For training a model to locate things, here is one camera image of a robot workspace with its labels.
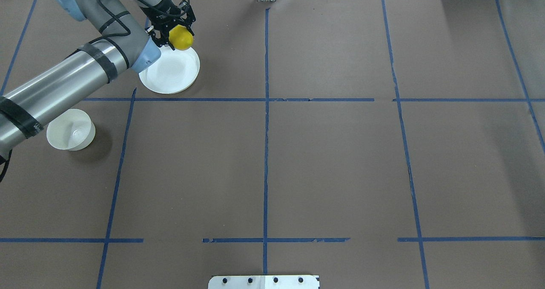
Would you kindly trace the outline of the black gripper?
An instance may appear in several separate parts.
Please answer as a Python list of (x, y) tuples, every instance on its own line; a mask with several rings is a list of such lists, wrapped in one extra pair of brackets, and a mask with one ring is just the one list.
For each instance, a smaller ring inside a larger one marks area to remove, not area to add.
[(157, 47), (168, 46), (175, 50), (169, 40), (169, 31), (176, 25), (185, 26), (195, 36), (192, 24), (196, 21), (196, 16), (189, 0), (181, 0), (179, 4), (175, 4), (173, 0), (160, 0), (154, 5), (146, 2), (143, 4), (143, 12), (154, 26), (153, 41)]

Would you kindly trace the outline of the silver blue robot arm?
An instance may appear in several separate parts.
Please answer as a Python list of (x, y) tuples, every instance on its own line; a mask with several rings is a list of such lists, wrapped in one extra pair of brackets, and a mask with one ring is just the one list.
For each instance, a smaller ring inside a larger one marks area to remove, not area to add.
[(173, 29), (192, 33), (190, 0), (56, 0), (100, 33), (62, 62), (1, 97), (1, 163), (22, 141), (127, 70), (142, 72), (174, 47)]

